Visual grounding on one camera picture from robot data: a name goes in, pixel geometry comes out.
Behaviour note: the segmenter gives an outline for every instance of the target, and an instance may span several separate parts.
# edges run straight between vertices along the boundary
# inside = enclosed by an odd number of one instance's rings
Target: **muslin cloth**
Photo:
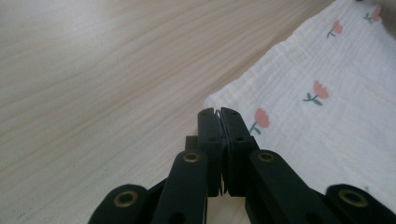
[[[396,41],[380,10],[335,1],[205,107],[240,112],[312,189],[346,183],[396,212]]]

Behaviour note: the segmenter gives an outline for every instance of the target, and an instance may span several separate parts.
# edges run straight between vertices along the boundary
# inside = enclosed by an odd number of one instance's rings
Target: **wood grain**
[[[0,223],[86,223],[166,178],[204,99],[330,3],[0,1]],[[249,223],[244,200],[207,223]]]

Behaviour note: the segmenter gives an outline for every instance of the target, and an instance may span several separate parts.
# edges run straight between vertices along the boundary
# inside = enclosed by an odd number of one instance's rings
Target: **green leaf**
[[[317,105],[322,105],[322,103],[321,103],[319,100],[317,100],[317,99],[313,99],[313,101],[314,101],[314,103],[317,104]]]

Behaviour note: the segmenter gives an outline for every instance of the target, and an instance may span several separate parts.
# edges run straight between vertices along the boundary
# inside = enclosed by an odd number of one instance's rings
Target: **white fabric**
[[[248,129],[261,108],[268,120],[259,112],[251,134],[308,186],[353,185],[396,212],[396,41],[378,10],[335,1],[205,107],[240,112]]]

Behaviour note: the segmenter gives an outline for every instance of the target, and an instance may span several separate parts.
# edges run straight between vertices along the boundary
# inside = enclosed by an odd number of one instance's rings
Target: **floral patterned cloth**
[[[205,107],[239,111],[311,188],[350,184],[396,212],[396,40],[380,10],[335,1]]]

